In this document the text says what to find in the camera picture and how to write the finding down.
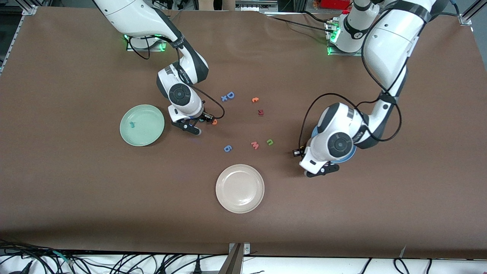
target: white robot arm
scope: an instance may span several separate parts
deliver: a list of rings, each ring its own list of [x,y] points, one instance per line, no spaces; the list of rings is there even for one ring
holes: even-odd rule
[[[362,48],[367,67],[383,90],[370,115],[342,103],[325,109],[318,121],[318,134],[309,139],[304,151],[294,151],[295,156],[304,155],[300,166],[308,177],[338,170],[333,162],[349,157],[353,146],[370,148],[382,137],[407,78],[406,60],[430,20],[434,0],[384,1],[384,4],[384,13]]]
[[[121,33],[143,39],[160,38],[183,56],[157,75],[157,87],[171,102],[169,115],[172,124],[195,135],[201,130],[194,126],[199,120],[212,122],[213,115],[204,112],[203,101],[191,88],[206,79],[208,64],[188,43],[184,35],[160,10],[143,0],[94,0],[98,9]]]

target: red object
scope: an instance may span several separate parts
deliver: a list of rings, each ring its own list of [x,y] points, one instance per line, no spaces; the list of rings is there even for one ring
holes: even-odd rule
[[[350,0],[321,0],[320,7],[327,9],[344,10],[350,4]]]

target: plate rim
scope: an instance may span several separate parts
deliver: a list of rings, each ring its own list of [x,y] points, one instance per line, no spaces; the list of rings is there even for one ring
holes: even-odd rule
[[[260,195],[260,197],[259,197],[259,202],[258,202],[258,203],[257,203],[257,204],[256,204],[254,207],[252,207],[252,208],[250,208],[249,210],[244,211],[244,212],[235,212],[235,211],[230,210],[229,208],[227,208],[225,205],[223,205],[223,204],[222,204],[222,201],[221,201],[221,200],[220,200],[220,198],[218,197],[218,191],[217,191],[217,190],[218,190],[218,181],[220,180],[220,177],[222,177],[222,174],[223,174],[223,173],[225,173],[225,171],[227,171],[228,169],[230,169],[230,168],[232,168],[232,167],[234,167],[234,166],[244,166],[244,167],[246,167],[246,168],[251,168],[252,170],[254,170],[254,171],[255,171],[255,172],[256,172],[256,173],[259,175],[259,178],[260,178],[260,179],[261,179],[261,181],[262,181],[262,194],[261,194],[261,195]],[[230,212],[235,213],[235,214],[244,214],[244,213],[249,213],[249,212],[251,212],[252,210],[256,209],[256,208],[257,208],[257,207],[258,207],[258,206],[261,204],[262,200],[264,199],[264,194],[265,194],[265,183],[264,183],[264,178],[262,178],[261,173],[260,173],[260,172],[259,172],[257,169],[255,169],[254,167],[252,167],[252,166],[250,166],[250,165],[246,165],[246,164],[234,164],[234,165],[231,165],[231,166],[229,166],[229,167],[225,168],[225,169],[224,169],[224,170],[223,170],[223,171],[220,173],[220,175],[218,175],[218,178],[216,179],[216,184],[215,184],[215,194],[216,194],[216,198],[217,198],[217,200],[218,200],[219,204],[220,204],[220,205],[221,205],[223,208],[225,208],[227,211],[230,211]]]
[[[137,107],[142,107],[142,106],[146,106],[146,107],[148,106],[149,108],[152,108],[153,110],[155,110],[155,111],[157,111],[157,112],[159,112],[159,113],[161,114],[161,116],[162,116],[162,121],[163,121],[163,124],[162,124],[162,130],[161,130],[161,133],[160,133],[160,134],[157,136],[157,138],[156,138],[154,141],[152,141],[152,142],[150,142],[150,143],[148,143],[148,144],[145,144],[145,145],[134,145],[134,144],[129,143],[129,142],[128,142],[128,141],[127,141],[125,138],[124,138],[124,136],[123,136],[123,134],[122,134],[122,122],[124,121],[124,119],[126,118],[126,116],[129,114],[129,112],[130,112],[131,110],[133,110],[134,108],[137,108]],[[159,137],[160,137],[160,136],[162,135],[162,133],[164,132],[164,128],[165,128],[165,126],[166,126],[166,118],[164,117],[164,114],[162,113],[162,111],[161,111],[159,108],[157,108],[156,106],[153,106],[153,105],[149,105],[149,104],[141,104],[141,105],[136,105],[136,106],[131,107],[131,108],[130,108],[130,109],[129,109],[129,110],[128,110],[128,111],[127,111],[127,112],[126,112],[124,115],[123,115],[122,119],[120,120],[119,131],[120,131],[120,136],[122,137],[122,139],[123,139],[123,140],[124,140],[124,141],[125,141],[127,144],[129,144],[129,145],[131,145],[131,146],[134,146],[134,147],[143,147],[143,146],[148,146],[148,145],[150,145],[150,144],[154,143],[155,141],[157,141],[157,139],[159,139]]]

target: mint green plate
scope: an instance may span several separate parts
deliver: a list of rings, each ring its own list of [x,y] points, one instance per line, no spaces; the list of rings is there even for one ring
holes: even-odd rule
[[[138,105],[123,115],[120,135],[132,146],[147,146],[154,143],[164,131],[162,112],[151,105]]]

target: table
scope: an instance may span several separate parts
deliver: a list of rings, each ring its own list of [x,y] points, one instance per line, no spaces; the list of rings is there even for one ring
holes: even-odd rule
[[[258,254],[314,256],[395,257],[407,245],[406,257],[485,258],[487,78],[470,27],[451,17],[429,23],[408,63],[400,134],[307,179],[291,151],[309,104],[325,92],[354,102],[379,92],[360,58],[328,56],[320,31],[257,12],[184,11],[174,22],[208,61],[197,86],[235,98],[199,137],[167,122],[153,145],[131,147],[118,131],[131,107],[155,105],[169,121],[155,80],[176,53],[126,52],[96,9],[39,7],[26,18],[0,78],[2,237],[186,253],[250,242]],[[336,101],[311,110],[305,139]],[[219,173],[237,163],[265,182],[262,203],[243,215],[215,195]]]

